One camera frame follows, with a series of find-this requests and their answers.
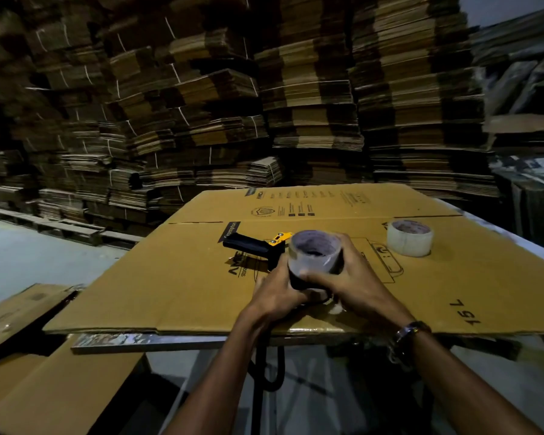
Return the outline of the pile of loose cardboard sheets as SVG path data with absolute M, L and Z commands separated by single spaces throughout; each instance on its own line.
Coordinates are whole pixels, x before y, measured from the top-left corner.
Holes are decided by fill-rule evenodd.
M 493 219 L 544 247 L 544 9 L 479 28 L 472 44 L 502 207 Z

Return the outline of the silver wristwatch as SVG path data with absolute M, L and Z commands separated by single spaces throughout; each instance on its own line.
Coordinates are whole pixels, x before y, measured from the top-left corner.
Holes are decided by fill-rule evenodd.
M 431 358 L 434 339 L 423 321 L 401 327 L 390 339 L 387 357 L 392 364 L 420 371 Z

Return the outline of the person's left hand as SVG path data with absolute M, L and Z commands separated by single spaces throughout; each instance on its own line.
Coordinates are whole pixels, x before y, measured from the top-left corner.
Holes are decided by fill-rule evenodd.
M 281 260 L 278 265 L 288 265 Z M 251 301 L 239 314 L 237 322 L 259 334 L 285 318 L 301 305 L 317 302 L 323 294 L 313 289 L 297 291 L 295 295 L 272 295 L 272 272 L 259 279 Z

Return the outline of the black yellow tape dispenser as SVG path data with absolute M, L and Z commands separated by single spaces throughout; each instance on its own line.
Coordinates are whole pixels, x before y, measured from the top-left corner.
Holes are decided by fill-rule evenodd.
M 278 233 L 271 240 L 257 240 L 240 233 L 228 234 L 223 240 L 223 246 L 240 252 L 260 257 L 267 261 L 268 270 L 274 270 L 282 255 L 287 255 L 291 236 L 295 233 Z M 323 294 L 322 298 L 313 304 L 325 304 L 333 299 L 333 294 L 324 290 L 315 290 Z

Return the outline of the stacks of bundled flat cardboard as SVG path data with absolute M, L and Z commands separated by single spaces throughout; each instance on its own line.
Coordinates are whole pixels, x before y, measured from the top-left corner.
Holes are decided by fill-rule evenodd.
M 144 236 L 214 189 L 384 183 L 487 214 L 460 0 L 0 0 L 0 209 Z

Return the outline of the person's left forearm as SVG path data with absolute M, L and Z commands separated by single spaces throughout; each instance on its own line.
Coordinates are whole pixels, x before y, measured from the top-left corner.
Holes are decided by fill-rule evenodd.
M 271 315 L 246 307 L 201 381 L 161 435 L 231 435 L 254 348 Z

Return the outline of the person's right hand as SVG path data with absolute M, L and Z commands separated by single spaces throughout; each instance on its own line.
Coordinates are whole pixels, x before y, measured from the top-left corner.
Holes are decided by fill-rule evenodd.
M 335 234 L 343 249 L 345 294 L 336 295 L 348 312 L 365 322 L 370 334 L 390 337 L 416 318 L 385 287 L 346 234 Z

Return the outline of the plain flat cardboard sheet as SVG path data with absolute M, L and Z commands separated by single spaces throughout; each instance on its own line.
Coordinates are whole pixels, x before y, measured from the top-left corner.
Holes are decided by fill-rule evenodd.
M 77 335 L 0 400 L 0 435 L 87 435 L 143 353 L 73 353 Z
M 44 324 L 83 289 L 82 285 L 35 283 L 0 302 L 0 346 L 33 324 Z

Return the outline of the person's right forearm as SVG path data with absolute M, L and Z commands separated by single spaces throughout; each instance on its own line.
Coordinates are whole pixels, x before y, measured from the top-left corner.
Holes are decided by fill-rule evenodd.
M 458 435 L 544 435 L 534 422 L 434 339 L 420 371 Z

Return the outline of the clear packing tape roll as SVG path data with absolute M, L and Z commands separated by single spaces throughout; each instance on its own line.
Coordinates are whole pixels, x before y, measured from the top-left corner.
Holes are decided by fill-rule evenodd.
M 425 257 L 430 254 L 434 231 L 414 220 L 392 220 L 387 226 L 386 246 L 392 251 L 408 257 Z
M 287 254 L 290 285 L 297 291 L 324 289 L 303 280 L 303 273 L 339 275 L 344 266 L 340 238 L 324 231 L 305 230 L 293 234 Z

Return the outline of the large flattened printed cardboard box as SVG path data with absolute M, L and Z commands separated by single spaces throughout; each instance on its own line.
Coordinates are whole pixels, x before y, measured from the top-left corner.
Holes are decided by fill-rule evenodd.
M 434 231 L 430 254 L 386 246 L 392 220 Z M 433 332 L 544 334 L 544 259 L 403 184 L 204 191 L 44 326 L 50 334 L 226 335 L 266 272 L 228 234 L 346 233 L 376 275 Z

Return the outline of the row of wooden pallets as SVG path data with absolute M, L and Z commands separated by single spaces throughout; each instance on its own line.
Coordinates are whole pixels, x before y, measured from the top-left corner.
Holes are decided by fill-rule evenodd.
M 21 226 L 37 233 L 62 240 L 84 243 L 93 247 L 109 246 L 131 250 L 144 240 L 137 235 L 118 233 L 107 228 L 73 220 L 50 220 L 0 208 L 0 222 Z

